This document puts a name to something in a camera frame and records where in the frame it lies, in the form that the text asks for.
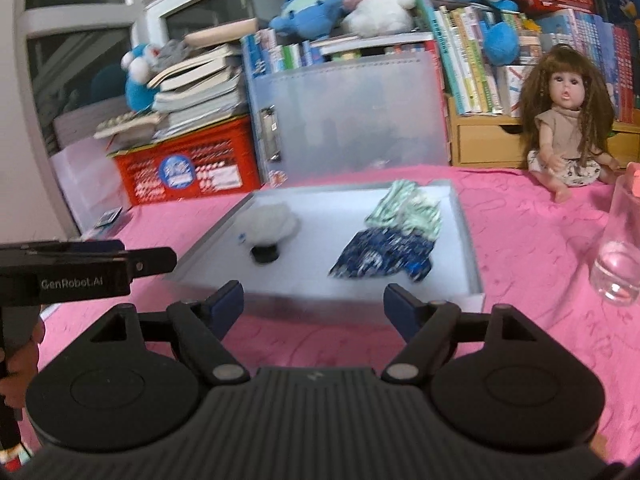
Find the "person's left hand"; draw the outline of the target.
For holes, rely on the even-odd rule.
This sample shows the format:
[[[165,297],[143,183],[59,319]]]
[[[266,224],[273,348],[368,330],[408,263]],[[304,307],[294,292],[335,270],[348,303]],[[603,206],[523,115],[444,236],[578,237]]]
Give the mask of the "person's left hand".
[[[45,334],[46,326],[41,318],[37,318],[29,341],[9,357],[8,376],[1,379],[1,395],[10,408],[20,410],[25,406],[27,388],[38,373],[39,346]]]

